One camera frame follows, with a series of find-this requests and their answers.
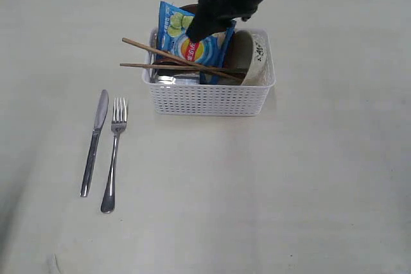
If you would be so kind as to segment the silver fork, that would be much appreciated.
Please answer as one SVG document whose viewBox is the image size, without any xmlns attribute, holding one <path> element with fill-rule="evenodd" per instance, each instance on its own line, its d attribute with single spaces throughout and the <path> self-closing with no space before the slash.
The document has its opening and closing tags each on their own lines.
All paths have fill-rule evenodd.
<svg viewBox="0 0 411 274">
<path fill-rule="evenodd" d="M 115 177 L 116 177 L 116 163 L 118 158 L 119 139 L 121 134 L 127 128 L 128 120 L 128 102 L 125 98 L 115 98 L 112 110 L 111 131 L 114 134 L 112 153 L 110 158 L 110 168 L 105 186 L 105 192 L 101 202 L 100 211 L 108 214 L 115 209 Z"/>
</svg>

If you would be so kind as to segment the white perforated plastic basket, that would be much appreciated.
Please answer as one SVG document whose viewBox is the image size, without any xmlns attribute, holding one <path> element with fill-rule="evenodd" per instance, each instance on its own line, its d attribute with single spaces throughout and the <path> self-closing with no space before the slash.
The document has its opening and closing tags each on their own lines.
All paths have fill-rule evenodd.
<svg viewBox="0 0 411 274">
<path fill-rule="evenodd" d="M 142 80 L 147 84 L 154 109 L 159 114 L 180 116 L 256 116 L 276 83 L 268 33 L 248 29 L 266 49 L 261 85 L 162 85 L 150 81 L 145 69 Z"/>
</svg>

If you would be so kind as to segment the steel cup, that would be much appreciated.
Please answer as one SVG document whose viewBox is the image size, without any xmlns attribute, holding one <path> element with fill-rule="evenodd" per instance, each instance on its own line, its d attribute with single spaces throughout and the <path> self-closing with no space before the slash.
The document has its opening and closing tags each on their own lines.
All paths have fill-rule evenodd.
<svg viewBox="0 0 411 274">
<path fill-rule="evenodd" d="M 153 82 L 163 85 L 198 85 L 200 75 L 198 73 L 156 75 Z"/>
</svg>

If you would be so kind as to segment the silver table knife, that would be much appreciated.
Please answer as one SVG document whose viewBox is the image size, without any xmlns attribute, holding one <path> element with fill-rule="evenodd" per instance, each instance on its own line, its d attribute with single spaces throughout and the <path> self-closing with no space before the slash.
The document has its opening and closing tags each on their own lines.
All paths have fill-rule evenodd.
<svg viewBox="0 0 411 274">
<path fill-rule="evenodd" d="M 81 190 L 80 190 L 80 196 L 82 198 L 87 197 L 90 191 L 92 173 L 94 170 L 94 163 L 96 160 L 96 152 L 98 148 L 98 142 L 99 142 L 101 130 L 103 128 L 103 124 L 105 122 L 105 118 L 107 116 L 108 104 L 109 104 L 109 94 L 107 90 L 103 89 L 100 94 L 98 107 L 97 107 L 96 115 L 94 118 L 91 143 L 90 143 L 89 151 L 87 154 L 85 171 L 83 173 L 83 180 L 82 180 L 82 185 L 81 185 Z"/>
</svg>

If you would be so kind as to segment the white ceramic bowl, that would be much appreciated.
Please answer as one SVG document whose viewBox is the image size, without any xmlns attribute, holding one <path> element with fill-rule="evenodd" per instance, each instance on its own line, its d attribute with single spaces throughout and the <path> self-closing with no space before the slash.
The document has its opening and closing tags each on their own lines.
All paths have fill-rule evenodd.
<svg viewBox="0 0 411 274">
<path fill-rule="evenodd" d="M 272 83 L 269 67 L 269 48 L 262 35 L 248 30 L 238 30 L 228 45 L 223 68 L 226 73 L 240 78 L 235 81 L 222 76 L 205 75 L 211 85 L 266 86 Z"/>
</svg>

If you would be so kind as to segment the wooden chopstick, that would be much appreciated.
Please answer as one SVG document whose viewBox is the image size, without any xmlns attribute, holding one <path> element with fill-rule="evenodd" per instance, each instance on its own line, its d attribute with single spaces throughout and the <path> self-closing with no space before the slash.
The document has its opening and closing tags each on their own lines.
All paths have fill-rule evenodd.
<svg viewBox="0 0 411 274">
<path fill-rule="evenodd" d="M 190 65 L 152 65 L 152 64 L 120 64 L 121 67 L 138 67 L 142 69 L 167 69 L 167 70 L 198 70 L 198 71 L 216 71 L 223 73 L 246 73 L 248 69 L 228 69 L 228 68 L 199 68 Z"/>
<path fill-rule="evenodd" d="M 242 82 L 242 81 L 243 81 L 243 80 L 242 80 L 241 78 L 239 78 L 239 77 L 235 77 L 235 76 L 233 76 L 233 75 L 231 75 L 231 74 L 225 73 L 225 72 L 223 71 L 223 69 L 222 69 L 222 68 L 219 68 L 219 67 L 208 67 L 208 66 L 205 66 L 205 65 L 202 65 L 202 64 L 198 64 L 198 63 L 195 63 L 195 62 L 186 60 L 185 58 L 181 58 L 181 57 L 175 56 L 175 55 L 173 55 L 173 54 L 167 53 L 167 52 L 165 52 L 165 51 L 161 51 L 161 50 L 155 49 L 155 48 L 153 48 L 153 47 L 144 45 L 144 44 L 142 44 L 142 43 L 136 42 L 136 41 L 134 41 L 134 40 L 131 40 L 131 39 L 128 39 L 128 38 L 125 38 L 125 37 L 122 38 L 122 42 L 124 42 L 124 43 L 126 43 L 126 44 L 129 44 L 129 45 L 131 45 L 131 46 L 135 46 L 135 47 L 144 49 L 144 50 L 149 51 L 149 52 L 151 52 L 151 53 L 154 53 L 154 54 L 156 54 L 156 55 L 161 55 L 161 56 L 164 56 L 164 57 L 166 57 L 166 58 L 173 59 L 174 61 L 182 62 L 182 63 L 184 63 L 184 64 L 186 64 L 186 65 L 188 65 L 188 66 L 196 67 L 196 68 L 199 69 L 200 71 L 206 71 L 206 72 L 208 72 L 209 74 L 214 74 L 214 75 L 222 76 L 222 77 L 224 77 L 224 78 L 229 78 L 229 79 L 236 80 L 236 81 L 239 81 L 239 82 Z"/>
</svg>

